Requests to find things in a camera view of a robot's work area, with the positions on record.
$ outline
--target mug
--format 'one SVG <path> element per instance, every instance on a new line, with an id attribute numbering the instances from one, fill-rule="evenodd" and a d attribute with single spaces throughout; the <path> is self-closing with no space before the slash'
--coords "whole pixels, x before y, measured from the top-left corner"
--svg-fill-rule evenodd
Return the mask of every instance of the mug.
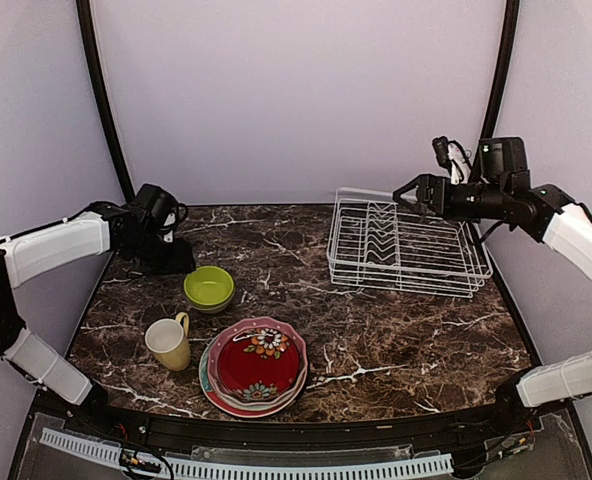
<path id="1" fill-rule="evenodd" d="M 180 312 L 176 319 L 163 318 L 151 324 L 145 333 L 145 345 L 164 367 L 180 372 L 189 366 L 189 315 Z"/>

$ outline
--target white wire dish rack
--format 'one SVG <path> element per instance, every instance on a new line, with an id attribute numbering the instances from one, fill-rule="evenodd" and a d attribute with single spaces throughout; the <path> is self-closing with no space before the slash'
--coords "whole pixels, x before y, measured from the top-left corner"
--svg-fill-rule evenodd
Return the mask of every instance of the white wire dish rack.
<path id="1" fill-rule="evenodd" d="M 409 213 L 390 193 L 339 188 L 327 246 L 332 283 L 471 298 L 492 275 L 471 228 Z"/>

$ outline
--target mug handle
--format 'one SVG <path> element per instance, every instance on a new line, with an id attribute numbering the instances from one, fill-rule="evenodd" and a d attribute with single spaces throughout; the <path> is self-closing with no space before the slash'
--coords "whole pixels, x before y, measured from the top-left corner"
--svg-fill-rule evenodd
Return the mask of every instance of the mug handle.
<path id="1" fill-rule="evenodd" d="M 187 315 L 185 312 L 180 312 L 178 315 L 176 315 L 176 321 L 180 323 L 181 327 L 183 327 L 185 337 L 189 337 L 189 315 Z"/>

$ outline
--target wall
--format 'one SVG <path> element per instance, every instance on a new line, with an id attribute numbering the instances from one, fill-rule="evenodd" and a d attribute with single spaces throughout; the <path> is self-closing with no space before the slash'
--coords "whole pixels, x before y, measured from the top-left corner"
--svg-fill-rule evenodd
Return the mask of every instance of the wall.
<path id="1" fill-rule="evenodd" d="M 0 235 L 120 200 L 86 71 L 74 0 L 0 0 Z M 63 352 L 103 258 L 16 292 L 30 327 Z M 33 389 L 0 363 L 0 479 Z"/>
<path id="2" fill-rule="evenodd" d="M 523 2 L 497 135 L 525 140 L 534 185 L 554 183 L 592 211 L 592 2 Z M 521 232 L 491 249 L 545 362 L 592 349 L 592 284 Z M 592 399 L 578 402 L 592 448 Z"/>
<path id="3" fill-rule="evenodd" d="M 474 145 L 504 1 L 94 2 L 136 186 L 199 203 L 328 202 Z"/>

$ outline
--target brown marble surface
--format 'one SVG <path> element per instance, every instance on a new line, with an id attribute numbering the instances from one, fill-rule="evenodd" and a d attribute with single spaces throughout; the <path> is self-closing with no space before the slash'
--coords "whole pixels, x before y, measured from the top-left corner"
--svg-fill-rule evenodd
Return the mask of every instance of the brown marble surface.
<path id="1" fill-rule="evenodd" d="M 265 419 L 344 422 L 459 410 L 491 403 L 495 387 L 529 357 L 494 283 L 454 299 L 332 285 L 325 249 L 328 206 L 193 207 L 178 234 L 198 265 L 236 281 L 230 307 L 190 311 L 192 363 L 160 366 L 144 333 L 185 311 L 183 275 L 143 277 L 116 258 L 71 350 L 112 405 L 233 420 L 203 396 L 198 361 L 218 332 L 248 317 L 291 323 L 308 344 L 311 371 L 298 401 Z"/>

